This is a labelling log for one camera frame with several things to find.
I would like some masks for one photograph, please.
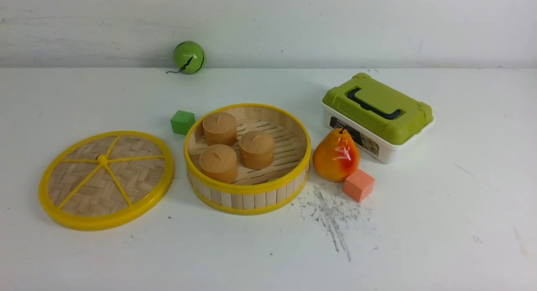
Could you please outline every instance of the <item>brown candle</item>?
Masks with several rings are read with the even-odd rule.
[[[249,169],[264,169],[274,161],[274,138],[262,130],[242,135],[239,142],[240,161]]]
[[[238,175],[237,153],[230,146],[215,144],[200,155],[201,172],[214,180],[233,183]]]
[[[203,121],[203,134],[208,146],[226,144],[233,146],[237,142],[237,121],[226,112],[213,113]]]

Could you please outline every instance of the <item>white container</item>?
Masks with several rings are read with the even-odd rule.
[[[405,159],[405,155],[411,153],[418,146],[420,136],[435,124],[435,117],[433,116],[431,123],[426,125],[418,134],[415,134],[401,145],[393,145],[324,103],[323,108],[324,125],[331,129],[347,127],[359,148],[386,164]]]

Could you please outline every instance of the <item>green cube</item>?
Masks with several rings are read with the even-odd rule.
[[[171,119],[171,130],[175,134],[186,135],[195,122],[194,113],[179,110]]]

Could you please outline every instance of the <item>box label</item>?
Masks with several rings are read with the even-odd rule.
[[[361,146],[363,149],[367,150],[368,152],[372,153],[373,155],[378,157],[378,144],[377,142],[374,142],[373,140],[369,139],[368,137],[362,135],[359,131],[355,130],[354,128],[347,125],[345,122],[337,119],[336,117],[332,116],[330,118],[330,127],[334,129],[342,129],[346,128],[349,134],[351,135],[354,142]]]

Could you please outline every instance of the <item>white table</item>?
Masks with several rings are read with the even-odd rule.
[[[0,69],[0,289],[537,289],[537,70],[165,71]],[[169,124],[176,110],[199,118],[272,104],[298,117],[315,147],[329,131],[322,96],[360,71],[427,102],[437,120],[403,162],[361,154],[376,178],[363,203],[314,171],[292,204],[260,216],[223,214],[192,193],[184,136]],[[110,230],[54,223],[37,195],[45,167],[119,129],[170,146],[165,198]]]

